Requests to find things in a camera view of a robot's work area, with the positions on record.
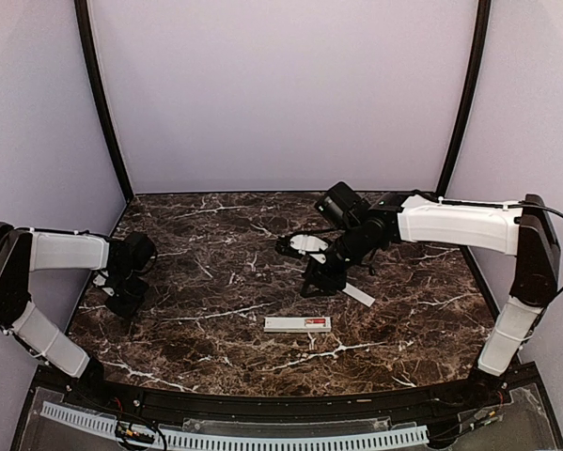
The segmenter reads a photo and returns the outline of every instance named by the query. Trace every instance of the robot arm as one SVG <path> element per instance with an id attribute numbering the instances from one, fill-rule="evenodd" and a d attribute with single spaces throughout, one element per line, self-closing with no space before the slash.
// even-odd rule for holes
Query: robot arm
<path id="1" fill-rule="evenodd" d="M 315 207 L 344 232 L 330 244 L 316 239 L 322 244 L 308 249 L 313 258 L 302 294 L 343 290 L 347 270 L 391 242 L 438 241 L 517 256 L 508 302 L 474 366 L 489 377 L 500 377 L 557 293 L 559 244 L 548 215 L 534 205 L 543 206 L 542 200 L 530 194 L 523 204 L 491 204 L 444 201 L 420 192 L 387 193 L 371 205 L 340 182 Z M 289 246 L 303 253 L 306 239 L 297 238 L 281 239 L 277 249 L 287 251 Z"/>
<path id="2" fill-rule="evenodd" d="M 86 269 L 101 272 L 99 285 L 110 294 L 106 305 L 128 318 L 143 302 L 148 284 L 140 273 L 155 254 L 143 234 L 124 241 L 81 232 L 15 229 L 0 223 L 0 329 L 14 334 L 35 357 L 45 359 L 79 379 L 90 366 L 100 365 L 70 341 L 33 303 L 29 273 L 48 269 Z"/>

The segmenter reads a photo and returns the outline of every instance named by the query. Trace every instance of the red label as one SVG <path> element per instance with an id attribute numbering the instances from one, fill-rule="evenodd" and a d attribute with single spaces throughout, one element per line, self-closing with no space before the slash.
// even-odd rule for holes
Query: red label
<path id="1" fill-rule="evenodd" d="M 324 324 L 325 318 L 308 318 L 306 319 L 306 324 Z"/>

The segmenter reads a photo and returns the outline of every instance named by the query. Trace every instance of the black frame pole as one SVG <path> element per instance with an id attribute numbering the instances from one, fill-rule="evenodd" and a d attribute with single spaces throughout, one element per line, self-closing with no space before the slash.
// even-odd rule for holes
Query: black frame pole
<path id="1" fill-rule="evenodd" d="M 100 117 L 105 144 L 108 147 L 120 189 L 126 201 L 130 202 L 134 197 L 133 187 L 131 186 L 129 175 L 124 166 L 124 161 L 122 160 L 122 154 L 120 153 L 120 147 L 116 139 L 110 110 L 105 98 L 105 91 L 103 90 L 102 76 L 95 52 L 95 42 L 93 41 L 93 33 L 91 32 L 88 5 L 86 0 L 74 0 L 74 7 L 76 9 L 76 21 L 81 36 L 83 54 L 85 55 L 86 72 L 88 73 L 89 82 L 91 83 L 91 91 L 93 91 L 93 101 L 97 108 L 97 114 Z"/>
<path id="2" fill-rule="evenodd" d="M 471 105 L 476 93 L 477 77 L 479 76 L 479 68 L 481 67 L 481 57 L 484 52 L 484 43 L 486 41 L 486 32 L 488 31 L 488 22 L 490 21 L 490 5 L 491 0 L 479 0 L 477 4 L 476 28 L 473 34 L 473 43 L 471 45 L 471 53 L 469 55 L 469 65 L 467 67 L 467 75 L 465 76 L 465 84 L 462 89 L 461 103 L 457 120 L 454 124 L 452 137 L 446 153 L 442 174 L 435 190 L 437 195 L 446 195 L 450 179 L 454 173 L 454 168 L 459 158 L 461 150 L 462 138 L 465 135 L 467 120 L 471 112 Z"/>

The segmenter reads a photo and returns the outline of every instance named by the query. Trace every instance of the white box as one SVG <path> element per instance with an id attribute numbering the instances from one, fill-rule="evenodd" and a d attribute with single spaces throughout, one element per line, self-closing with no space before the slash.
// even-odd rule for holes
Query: white box
<path id="1" fill-rule="evenodd" d="M 331 332 L 329 317 L 267 317 L 264 319 L 264 332 L 286 334 L 305 334 L 308 332 Z"/>

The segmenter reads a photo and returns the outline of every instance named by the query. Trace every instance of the brown marble surface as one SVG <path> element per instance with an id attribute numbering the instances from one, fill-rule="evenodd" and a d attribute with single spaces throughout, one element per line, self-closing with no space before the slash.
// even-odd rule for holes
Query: brown marble surface
<path id="1" fill-rule="evenodd" d="M 117 236 L 146 232 L 160 252 L 132 321 L 87 291 L 70 337 L 130 384 L 243 396 L 322 396 L 464 378 L 493 325 L 457 248 L 393 245 L 377 276 L 352 268 L 370 308 L 344 294 L 303 299 L 305 259 L 275 237 L 326 227 L 320 194 L 152 194 L 128 208 Z M 265 316 L 332 317 L 329 334 L 265 334 Z"/>

